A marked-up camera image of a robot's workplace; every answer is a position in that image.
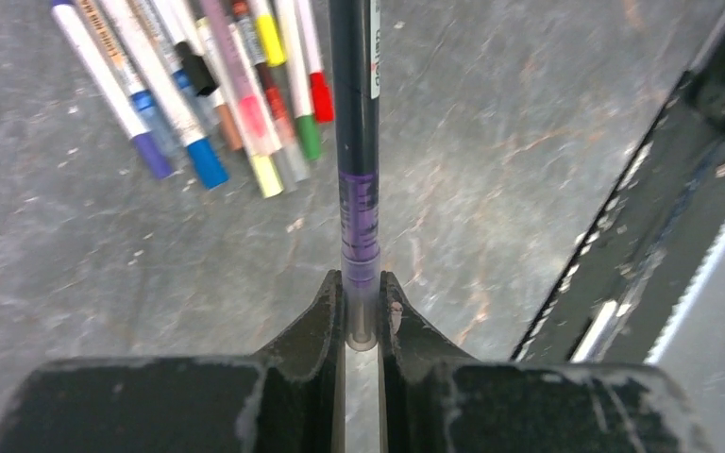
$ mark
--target marker barrel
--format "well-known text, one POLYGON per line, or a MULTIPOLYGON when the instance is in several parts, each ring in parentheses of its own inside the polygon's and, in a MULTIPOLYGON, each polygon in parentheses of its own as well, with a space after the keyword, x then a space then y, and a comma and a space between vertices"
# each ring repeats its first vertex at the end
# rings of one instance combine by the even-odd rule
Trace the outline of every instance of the marker barrel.
POLYGON ((151 138, 148 125, 130 104, 123 88, 110 69, 110 65, 76 12, 73 3, 70 0, 54 0, 51 5, 52 16, 59 28, 90 73, 99 91, 107 100, 112 113, 118 119, 121 128, 132 140, 132 144, 135 145, 135 149, 141 159, 145 161, 151 174, 156 178, 171 175, 173 169, 151 138))

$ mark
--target paint marker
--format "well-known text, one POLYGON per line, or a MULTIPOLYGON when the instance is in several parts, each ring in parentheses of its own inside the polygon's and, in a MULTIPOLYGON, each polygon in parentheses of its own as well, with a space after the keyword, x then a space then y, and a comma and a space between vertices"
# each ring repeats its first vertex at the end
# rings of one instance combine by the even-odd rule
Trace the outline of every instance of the paint marker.
POLYGON ((332 95, 324 79, 324 64, 321 62, 321 45, 315 30, 315 16, 312 13, 312 0, 296 0, 298 23, 301 25, 301 38, 307 54, 307 71, 310 74, 310 92, 312 106, 315 107, 315 119, 318 123, 329 123, 335 117, 332 109, 332 95))
POLYGON ((101 94, 107 99, 112 114, 132 141, 151 174, 162 179, 173 170, 151 136, 143 118, 132 107, 121 84, 110 70, 110 65, 98 49, 90 33, 79 17, 71 0, 52 0, 51 14, 62 29, 68 43, 74 48, 101 94))
POLYGON ((229 179, 227 171, 215 156, 204 129, 188 108, 187 101, 168 76, 157 54, 150 51, 154 46, 146 36, 143 24, 126 2, 108 1, 104 7, 126 50, 145 74, 154 97, 160 102, 162 111, 187 149, 201 182, 208 189, 226 182, 229 179))
MULTIPOLYGON (((195 15, 190 7, 190 2, 188 0, 170 0, 168 5, 179 19, 179 24, 182 30, 184 30, 193 50, 196 54, 204 58, 205 63, 211 70, 211 74, 215 76, 215 82, 220 84, 221 80, 216 74, 215 65, 210 62, 204 41, 199 35, 198 30, 196 30, 195 15)), ((224 94, 218 89, 210 94, 210 98, 215 115, 221 122, 221 134, 224 136, 227 146, 232 151, 243 151, 243 138, 238 131, 237 122, 227 105, 227 99, 224 97, 224 94)))
POLYGON ((101 50, 107 55, 112 63, 112 70, 118 76, 118 81, 124 90, 129 93, 129 99, 140 113, 145 123, 151 128, 154 141, 160 147, 160 151, 168 158, 179 155, 181 147, 177 142, 171 127, 165 121, 165 117, 157 108, 154 96, 145 87, 143 81, 135 71, 129 58, 126 56, 124 47, 115 37, 112 29, 107 23, 104 14, 93 0, 76 0, 79 10, 84 15, 90 30, 101 41, 101 50))
POLYGON ((168 31, 168 37, 174 44, 174 50, 176 50, 179 57, 182 71, 187 75, 197 95, 209 96, 218 88, 217 82, 212 77, 210 68, 207 67, 204 58, 196 54, 188 42, 188 37, 182 29, 177 12, 173 10, 171 5, 170 0, 154 0, 154 8, 165 30, 168 31))
MULTIPOLYGON (((260 41, 257 38, 257 32, 254 30, 254 24, 251 23, 249 16, 248 4, 245 0, 231 0, 232 16, 235 18, 234 30, 242 37, 234 38, 235 46, 238 48, 245 47, 247 52, 241 52, 244 67, 254 67, 257 78, 262 84, 265 92, 265 98, 268 101, 268 107, 274 117, 274 124, 277 128, 276 133, 282 141, 282 151, 293 169, 293 175, 296 181, 301 181, 310 177, 310 167, 304 160, 301 147, 298 145, 298 138, 293 131, 293 124, 290 121, 287 108, 285 107, 279 88, 271 76, 268 63, 265 62, 265 54, 262 52, 260 41)), ((254 82, 254 74, 250 74, 249 78, 254 82)))
POLYGON ((128 4, 132 14, 136 16, 145 33, 151 38, 153 48, 159 52, 168 74, 176 81, 199 123, 207 130, 212 129, 218 124, 218 118, 212 113, 212 103, 209 99, 196 95, 193 84, 191 84, 190 79, 182 69, 181 63, 179 63, 177 51, 174 50, 174 46, 162 29, 162 22, 157 17, 157 11, 151 5, 151 0, 128 0, 128 4))
POLYGON ((245 73, 243 63, 240 60, 239 49, 232 41, 229 34, 226 12, 219 0, 201 0, 201 8, 206 13, 210 23, 210 30, 215 40, 215 46, 221 55, 221 62, 227 68, 230 85, 238 97, 240 117, 235 119, 245 123, 246 129, 251 133, 253 140, 258 141, 255 149, 265 155, 271 155, 278 151, 278 147, 272 142, 273 137, 268 134, 265 127, 263 112, 265 105, 260 102, 251 90, 251 81, 245 73))
POLYGON ((285 62, 286 57, 282 51, 282 44, 279 42, 277 23, 271 14, 268 0, 251 0, 251 12, 257 18, 257 32, 260 34, 268 64, 279 66, 285 62))
MULTIPOLYGON (((227 74, 227 68, 223 64, 218 64, 216 61, 220 61, 220 55, 218 49, 215 46, 215 41, 212 39, 212 33, 210 32, 210 25, 207 23, 206 18, 201 18, 196 22, 196 29, 199 36, 201 37, 205 48, 207 49, 207 57, 212 63, 212 68, 215 70, 215 75, 218 77, 218 90, 223 93, 228 101, 229 109, 235 117, 240 115, 240 109, 238 107, 237 98, 234 91, 229 83, 229 74, 227 74)), ((282 182, 279 180, 277 169, 274 167, 274 162, 269 156, 264 156, 261 153, 256 152, 253 148, 254 142, 249 140, 249 131, 245 128, 243 123, 238 123, 238 131, 240 136, 245 142, 245 153, 248 156, 248 162, 251 164, 251 170, 254 172, 254 176, 257 178, 257 184, 260 186, 260 192, 262 192, 263 198, 274 196, 278 193, 282 193, 282 182)))
POLYGON ((287 70, 290 78, 290 91, 293 97, 293 114, 298 138, 307 159, 321 156, 321 136, 318 124, 312 114, 312 101, 304 69, 301 52, 301 38, 298 36, 298 20, 295 14, 294 0, 277 0, 277 17, 282 31, 282 40, 287 52, 287 70))
MULTIPOLYGON (((251 91, 254 93, 254 97, 261 104, 264 104, 265 100, 262 94, 262 90, 260 89, 260 84, 257 83, 257 78, 254 77, 254 68, 251 67, 251 61, 248 59, 248 54, 245 52, 245 48, 243 45, 243 36, 241 36, 240 30, 235 24, 229 24, 228 30, 229 34, 232 37, 232 41, 235 44, 235 47, 240 51, 238 56, 240 57, 240 61, 243 64, 245 74, 251 81, 251 91)), ((293 192, 298 189, 298 186, 295 185, 296 177, 293 165, 291 165, 290 159, 288 159, 287 154, 285 154, 285 148, 282 145, 281 140, 279 139, 276 128, 274 127, 274 120, 273 118, 271 118, 271 111, 267 108, 263 108, 262 115, 263 120, 265 121, 265 129, 268 131, 268 134, 271 137, 276 139, 277 152, 272 154, 271 158, 277 165, 279 179, 282 181, 282 186, 285 188, 285 192, 293 192)))

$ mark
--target marker label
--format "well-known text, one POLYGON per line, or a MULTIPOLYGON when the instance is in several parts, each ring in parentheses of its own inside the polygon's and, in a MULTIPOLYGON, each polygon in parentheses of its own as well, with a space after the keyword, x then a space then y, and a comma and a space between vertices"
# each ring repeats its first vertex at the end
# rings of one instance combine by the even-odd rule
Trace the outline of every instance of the marker label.
POLYGON ((245 50, 248 51, 248 57, 251 59, 251 65, 257 66, 260 63, 265 63, 265 54, 262 52, 260 41, 257 39, 257 30, 254 28, 254 24, 251 23, 248 16, 242 17, 239 21, 237 21, 237 24, 241 30, 241 35, 244 37, 245 50))
POLYGON ((381 55, 379 29, 379 0, 371 1, 371 99, 379 97, 379 56, 381 55))

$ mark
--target marker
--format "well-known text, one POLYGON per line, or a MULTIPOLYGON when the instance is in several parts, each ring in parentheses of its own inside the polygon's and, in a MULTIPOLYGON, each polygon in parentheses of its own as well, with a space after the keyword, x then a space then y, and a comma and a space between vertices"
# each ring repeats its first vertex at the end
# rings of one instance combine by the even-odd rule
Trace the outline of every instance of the marker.
POLYGON ((151 174, 162 179, 173 173, 151 137, 143 118, 129 103, 121 84, 110 70, 110 65, 98 49, 90 33, 79 17, 71 0, 52 0, 51 14, 62 29, 68 43, 74 48, 101 94, 107 99, 112 114, 132 141, 140 157, 148 165, 151 174))
POLYGON ((104 3, 104 7, 129 55, 145 73, 154 97, 160 102, 162 111, 187 149, 201 182, 208 189, 226 182, 229 179, 227 171, 212 151, 204 129, 188 108, 187 101, 168 76, 157 54, 150 51, 154 46, 129 4, 108 1, 104 3))
MULTIPOLYGON (((245 52, 245 48, 243 46, 243 37, 240 34, 240 30, 235 24, 229 24, 228 30, 229 34, 231 35, 232 42, 239 50, 238 57, 240 57, 241 64, 243 64, 245 74, 251 81, 251 91, 254 93, 254 97, 261 104, 264 104, 265 101, 262 97, 262 90, 260 89, 260 84, 257 83, 257 78, 254 77, 254 69, 252 69, 251 61, 248 59, 248 54, 245 52)), ((288 159, 288 156, 285 154, 285 148, 282 146, 279 135, 274 128, 274 121, 271 118, 271 112, 268 109, 263 109, 262 118, 265 122, 265 129, 267 130, 268 135, 270 135, 274 139, 274 143, 276 144, 275 147, 277 151, 271 155, 271 158, 277 165, 277 171, 279 173, 279 179, 282 181, 282 187, 284 187, 286 193, 293 192, 298 189, 298 186, 296 186, 297 179, 295 177, 295 170, 293 168, 293 165, 291 164, 290 159, 288 159)))
POLYGON ((310 74, 310 92, 315 107, 315 119, 318 123, 329 123, 334 117, 332 95, 324 79, 324 64, 321 61, 321 44, 315 30, 315 16, 312 13, 312 0, 296 0, 298 23, 301 25, 301 38, 307 54, 307 70, 310 74))
POLYGON ((193 84, 182 69, 179 63, 179 57, 174 46, 168 41, 168 37, 162 29, 160 18, 151 5, 150 0, 128 0, 132 14, 137 18, 138 22, 145 30, 145 33, 151 38, 152 48, 160 53, 162 63, 168 70, 168 74, 176 81, 177 86, 182 91, 188 105, 191 106, 199 123, 205 129, 212 129, 218 124, 218 118, 212 114, 212 103, 209 99, 198 97, 193 84))
POLYGON ((301 37, 298 36, 298 20, 295 14, 294 0, 277 0, 277 17, 282 31, 282 39, 287 52, 287 70, 290 78, 290 92, 293 97, 293 115, 298 138, 304 148, 307 159, 321 156, 321 136, 318 124, 312 114, 312 101, 301 53, 301 37))
POLYGON ((329 0, 346 342, 377 344, 379 300, 379 0, 329 0))
POLYGON ((177 138, 174 136, 171 127, 168 126, 167 121, 165 121, 160 109, 157 108, 154 96, 145 87, 137 71, 129 62, 124 47, 110 29, 104 14, 93 0, 77 0, 77 2, 87 22, 90 23, 91 31, 101 41, 101 49, 112 63, 113 72, 118 76, 124 90, 129 93, 129 99, 134 104, 135 110, 140 113, 145 123, 151 128, 151 135, 154 137, 160 151, 168 158, 177 156, 181 149, 177 138))
POLYGON ((253 140, 258 141, 255 149, 265 155, 271 155, 278 150, 278 147, 272 143, 272 137, 269 137, 262 114, 264 105, 251 89, 251 81, 245 74, 239 49, 229 34, 226 12, 221 7, 219 0, 200 0, 200 4, 210 23, 215 46, 221 53, 222 58, 220 62, 216 61, 216 63, 226 66, 230 85, 238 97, 240 117, 235 118, 237 121, 245 123, 246 130, 251 133, 253 140))
MULTIPOLYGON (((262 52, 260 41, 257 39, 257 32, 254 30, 254 24, 251 23, 249 16, 248 4, 245 0, 232 0, 232 16, 235 18, 236 26, 234 30, 241 35, 235 38, 235 46, 238 48, 245 47, 247 52, 241 52, 244 67, 253 66, 257 72, 256 78, 262 84, 265 90, 265 98, 268 101, 268 107, 274 116, 274 124, 276 125, 276 133, 282 141, 285 157, 293 169, 293 175, 296 181, 301 181, 310 177, 310 168, 304 160, 301 148, 298 145, 298 138, 293 131, 293 124, 290 121, 282 95, 279 93, 274 78, 268 69, 268 63, 265 61, 265 54, 262 52)), ((249 78, 254 80, 254 74, 249 74, 249 78)), ((254 88, 259 90, 257 83, 253 83, 254 88)))
POLYGON ((279 66, 285 62, 286 57, 282 51, 282 44, 279 42, 277 23, 271 14, 268 0, 251 0, 251 12, 257 18, 257 32, 262 39, 268 64, 279 66))
POLYGON ((218 85, 212 77, 207 63, 204 62, 204 58, 196 54, 188 43, 188 37, 182 29, 177 12, 171 5, 170 0, 154 0, 154 8, 162 20, 162 25, 168 30, 168 37, 174 44, 182 70, 193 84, 195 93, 199 96, 209 96, 218 88, 218 85))
MULTIPOLYGON (((201 18, 196 22, 196 30, 205 44, 205 48, 207 49, 206 55, 212 63, 215 75, 218 77, 218 91, 224 94, 228 101, 229 109, 232 110, 232 113, 236 117, 238 117, 240 112, 238 109, 237 98, 235 97, 234 91, 231 89, 227 69, 223 64, 216 63, 216 61, 220 60, 220 56, 218 55, 218 49, 215 47, 215 42, 212 39, 210 25, 207 23, 206 18, 201 18)), ((260 186, 262 197, 268 198, 269 196, 282 193, 282 182, 279 180, 279 175, 277 174, 277 169, 274 167, 274 162, 270 157, 263 156, 253 148, 254 142, 248 139, 249 132, 243 123, 238 123, 237 126, 240 136, 246 143, 245 153, 248 156, 248 162, 251 164, 251 170, 257 178, 257 184, 260 186)))
MULTIPOLYGON (((211 69, 211 74, 217 72, 215 65, 210 63, 210 57, 207 55, 206 46, 195 26, 195 15, 187 0, 170 0, 168 4, 179 19, 179 24, 187 35, 193 50, 196 54, 204 57, 205 63, 211 69)), ((220 77, 215 75, 215 81, 221 83, 220 77)), ((210 94, 215 115, 221 122, 221 133, 224 140, 232 151, 243 151, 243 138, 240 135, 235 122, 234 115, 227 105, 227 99, 220 89, 210 94)))

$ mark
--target scratched floor surface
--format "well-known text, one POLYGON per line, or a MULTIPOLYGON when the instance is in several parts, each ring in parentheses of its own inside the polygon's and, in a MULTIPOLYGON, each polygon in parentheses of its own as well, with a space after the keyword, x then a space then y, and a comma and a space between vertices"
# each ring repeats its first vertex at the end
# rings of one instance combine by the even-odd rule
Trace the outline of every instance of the scratched floor surface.
MULTIPOLYGON (((507 356, 721 3, 382 2, 383 263, 446 335, 507 356)), ((0 0, 0 411, 54 358, 250 352, 339 263, 332 130, 297 193, 239 156, 155 182, 47 6, 0 0)), ((373 358, 349 451, 378 448, 373 358)))

